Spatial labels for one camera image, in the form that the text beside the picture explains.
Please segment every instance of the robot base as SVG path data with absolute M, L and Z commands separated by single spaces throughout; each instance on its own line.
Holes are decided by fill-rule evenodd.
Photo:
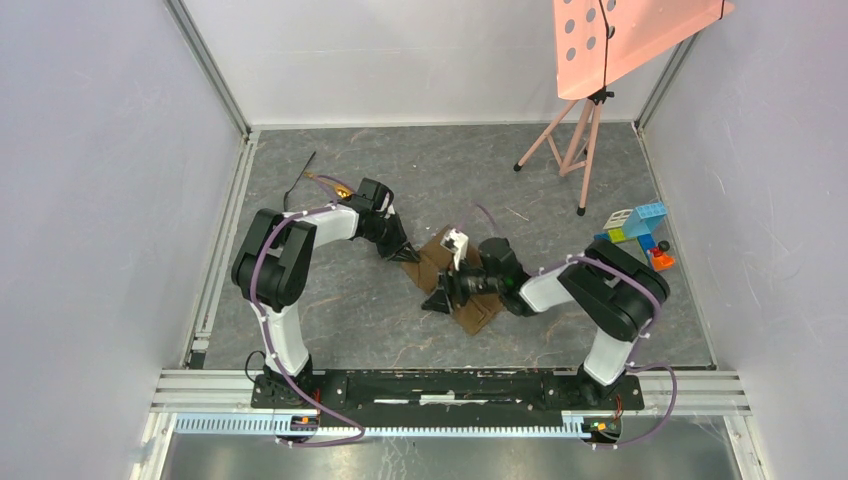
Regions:
M 327 407 L 374 428 L 496 427 L 505 418 L 510 426 L 557 426 L 563 410 L 612 412 L 617 397 L 624 410 L 645 408 L 639 379 L 630 375 L 594 404 L 581 393 L 585 379 L 548 369 L 324 370 L 302 373 L 299 386 L 301 381 L 311 382 L 304 390 L 319 392 Z M 253 408 L 311 408 L 286 395 L 265 394 L 264 386 L 275 382 L 257 377 Z M 322 426 L 346 426 L 329 415 L 320 418 Z
M 301 390 L 307 393 L 316 391 L 312 381 L 312 357 L 306 361 L 306 365 L 300 374 L 294 378 L 295 383 Z M 253 408 L 268 408 L 266 405 L 276 405 L 273 408 L 297 408 L 310 407 L 309 404 L 292 390 L 286 379 L 279 373 L 263 366 L 262 374 L 257 375 L 253 382 L 253 396 L 250 406 Z

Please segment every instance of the gray floor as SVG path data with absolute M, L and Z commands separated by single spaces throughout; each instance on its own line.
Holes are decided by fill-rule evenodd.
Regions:
M 582 173 L 556 175 L 557 164 L 546 145 L 520 173 L 512 171 L 543 129 L 544 125 L 487 125 L 263 132 L 234 249 L 238 250 L 259 208 L 282 209 L 283 193 L 313 150 L 318 151 L 310 167 L 314 172 L 354 187 L 362 177 L 388 185 L 415 245 L 466 216 L 470 202 L 483 204 L 528 268 L 581 251 L 613 211 L 657 200 L 630 125 L 604 124 L 587 213 L 578 217 Z M 567 146 L 572 129 L 572 125 L 559 128 L 560 148 Z M 308 180 L 301 181 L 290 196 L 290 209 L 320 206 L 325 198 Z M 465 230 L 479 242 L 490 232 L 485 218 L 474 215 Z M 666 228 L 664 224 L 659 229 L 657 239 L 671 240 Z M 633 245 L 628 248 L 636 254 Z M 663 275 L 672 295 L 653 336 L 641 347 L 639 360 L 709 364 L 706 339 L 681 269 Z M 530 318 L 501 313 L 471 337 L 450 317 L 421 311 L 424 298 L 400 267 L 380 261 L 366 241 L 338 242 L 317 250 L 300 310 L 315 366 L 576 366 L 595 335 L 592 321 L 572 302 Z M 261 348 L 247 302 L 226 282 L 205 368 L 241 368 L 247 354 Z
M 625 417 L 624 438 L 654 418 Z M 742 478 L 721 417 L 672 418 L 643 444 L 592 452 L 562 438 L 373 438 L 310 451 L 249 435 L 174 435 L 162 478 L 723 479 Z

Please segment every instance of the cardboard piece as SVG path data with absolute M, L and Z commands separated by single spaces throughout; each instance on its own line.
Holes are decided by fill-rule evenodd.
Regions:
M 421 262 L 401 263 L 403 271 L 427 295 L 436 289 L 439 283 L 439 271 L 446 269 L 453 258 L 451 253 L 439 244 L 449 229 L 449 226 L 443 228 L 418 250 Z M 480 253 L 474 245 L 468 245 L 466 259 L 472 266 L 482 265 Z M 454 309 L 451 317 L 462 326 L 466 333 L 475 335 L 501 310 L 503 310 L 503 304 L 497 294 L 472 295 L 464 307 Z

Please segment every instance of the music stand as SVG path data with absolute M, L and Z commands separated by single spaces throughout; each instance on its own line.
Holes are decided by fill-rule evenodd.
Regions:
M 614 96 L 607 86 L 733 11 L 724 0 L 553 0 L 557 53 L 557 94 L 569 100 L 513 170 L 521 168 L 547 140 L 559 175 L 584 168 L 577 215 L 586 213 L 589 177 L 598 140 L 601 109 Z M 562 119 L 586 99 L 564 157 L 551 136 Z M 574 163 L 577 145 L 591 117 L 586 160 Z

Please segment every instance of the white wall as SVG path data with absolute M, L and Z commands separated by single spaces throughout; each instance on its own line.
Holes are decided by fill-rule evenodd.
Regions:
M 740 0 L 648 125 L 717 355 L 778 479 L 842 478 L 848 441 L 844 2 Z
M 551 0 L 186 4 L 253 125 L 540 121 L 565 105 Z M 604 117 L 633 120 L 667 58 L 616 82 Z
M 2 12 L 0 478 L 126 478 L 239 135 L 163 2 Z

